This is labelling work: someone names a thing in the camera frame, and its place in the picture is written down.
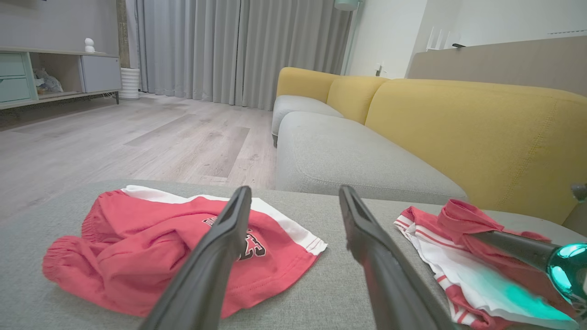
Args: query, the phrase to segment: teal glowing light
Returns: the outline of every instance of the teal glowing light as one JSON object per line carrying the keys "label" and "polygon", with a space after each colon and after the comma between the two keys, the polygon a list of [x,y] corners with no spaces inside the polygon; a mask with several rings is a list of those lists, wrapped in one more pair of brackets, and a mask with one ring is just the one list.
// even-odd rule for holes
{"label": "teal glowing light", "polygon": [[552,267],[551,280],[565,291],[571,289],[571,282],[569,281],[569,278],[566,276],[565,271],[562,270],[562,268],[559,266]]}
{"label": "teal glowing light", "polygon": [[587,277],[587,244],[569,244],[556,250],[548,261],[548,277],[569,302],[585,304],[583,290]]}

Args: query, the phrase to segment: red cloth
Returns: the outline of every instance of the red cloth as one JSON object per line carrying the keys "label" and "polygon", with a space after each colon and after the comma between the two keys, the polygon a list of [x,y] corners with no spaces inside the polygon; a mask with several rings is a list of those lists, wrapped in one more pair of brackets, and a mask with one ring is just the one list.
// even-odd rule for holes
{"label": "red cloth", "polygon": [[[64,236],[49,247],[43,273],[97,305],[146,316],[226,203],[197,197],[167,204],[120,190],[103,193],[82,224],[82,236]],[[273,218],[256,211],[247,242],[244,260],[232,266],[223,318],[286,290],[318,259],[307,251],[310,246],[297,244]]]}
{"label": "red cloth", "polygon": [[[420,234],[436,243],[447,245],[436,237],[450,240],[457,244],[447,245],[454,248],[469,251],[476,257],[495,266],[502,274],[513,281],[526,287],[534,294],[540,295],[556,309],[564,312],[570,317],[575,317],[573,307],[558,293],[548,279],[547,275],[536,268],[502,252],[498,248],[488,245],[473,236],[467,234],[482,233],[486,231],[498,230],[510,234],[532,238],[544,242],[550,242],[548,237],[530,231],[521,233],[506,230],[504,226],[495,222],[492,218],[484,214],[477,207],[460,200],[450,200],[441,210],[438,216],[410,207],[402,212],[402,215],[416,225],[428,229],[431,233],[419,231]],[[406,225],[399,219],[396,224]],[[485,329],[504,329],[514,322],[504,320],[500,317],[489,316],[486,312],[474,309],[464,298],[463,293],[457,285],[445,288],[445,292],[452,303],[467,310],[467,312],[479,316],[483,321],[477,320],[471,324],[471,327],[477,330]]]}

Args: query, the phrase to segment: white cylindrical container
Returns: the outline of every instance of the white cylindrical container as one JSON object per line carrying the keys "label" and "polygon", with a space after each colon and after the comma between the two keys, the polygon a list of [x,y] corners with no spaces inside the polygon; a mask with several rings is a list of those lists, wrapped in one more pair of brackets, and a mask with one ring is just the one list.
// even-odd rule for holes
{"label": "white cylindrical container", "polygon": [[120,76],[122,77],[122,90],[118,93],[120,99],[139,99],[139,73],[138,69],[120,68]]}

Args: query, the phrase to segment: gray curtain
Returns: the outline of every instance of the gray curtain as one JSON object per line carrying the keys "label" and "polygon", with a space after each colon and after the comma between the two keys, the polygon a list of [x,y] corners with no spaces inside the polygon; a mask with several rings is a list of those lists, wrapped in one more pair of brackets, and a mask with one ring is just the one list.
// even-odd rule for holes
{"label": "gray curtain", "polygon": [[340,73],[351,12],[334,0],[250,0],[242,105],[271,110],[284,66]]}
{"label": "gray curtain", "polygon": [[284,66],[340,73],[334,0],[137,0],[141,89],[271,109]]}

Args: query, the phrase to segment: printed logo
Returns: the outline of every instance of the printed logo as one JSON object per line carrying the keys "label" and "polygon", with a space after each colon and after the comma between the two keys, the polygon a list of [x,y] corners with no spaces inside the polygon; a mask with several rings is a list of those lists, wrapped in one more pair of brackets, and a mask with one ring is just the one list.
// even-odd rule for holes
{"label": "printed logo", "polygon": [[[218,217],[211,217],[203,219],[202,222],[212,227],[212,225],[216,222],[216,219],[218,219]],[[259,240],[257,240],[257,238],[251,233],[252,230],[247,229],[247,236],[245,237],[245,242],[247,242],[247,244],[245,246],[244,252],[241,253],[239,257],[239,261],[250,259],[253,256],[263,257],[267,253],[267,250],[263,244],[261,244],[261,242],[259,242]]]}

